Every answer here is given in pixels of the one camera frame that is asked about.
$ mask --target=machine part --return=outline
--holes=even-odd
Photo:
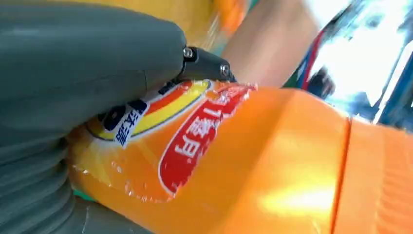
[[[190,59],[193,57],[193,51],[189,47],[184,48],[184,58]]]
[[[231,74],[231,71],[228,65],[221,65],[220,69],[221,69],[221,75],[223,75],[224,77],[228,77]]]
[[[182,31],[121,8],[31,1],[1,3],[0,26],[0,233],[146,233],[75,201],[62,138],[179,75]]]
[[[188,47],[193,55],[184,58],[184,66],[179,79],[212,79],[236,82],[228,61],[197,47]]]

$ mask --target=metal screw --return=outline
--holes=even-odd
[[[184,57],[187,58],[187,59],[190,59],[190,58],[193,57],[193,51],[192,51],[191,48],[189,48],[189,47],[184,48]]]
[[[220,71],[221,71],[221,75],[223,75],[224,77],[228,77],[231,74],[231,71],[228,65],[221,65]]]

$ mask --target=orange plastic bottle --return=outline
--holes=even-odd
[[[168,84],[69,140],[74,185],[157,234],[413,232],[413,137],[302,91]]]

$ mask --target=red label banner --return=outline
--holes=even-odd
[[[230,86],[208,99],[184,122],[162,155],[158,175],[164,189],[174,195],[185,185],[198,160],[217,135],[223,119],[234,114],[239,103],[248,97],[252,86]]]

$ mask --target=yellow stripe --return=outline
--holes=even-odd
[[[147,129],[150,129],[166,119],[174,116],[181,110],[185,109],[191,102],[196,100],[200,95],[202,95],[205,90],[208,88],[209,82],[194,82],[192,86],[188,89],[187,92],[182,94],[175,101],[171,102],[167,106],[149,114],[143,116],[141,121],[135,127],[132,135],[143,132]],[[95,118],[88,123],[89,130],[96,136],[106,140],[113,140],[115,132],[106,132],[103,129],[102,124]]]

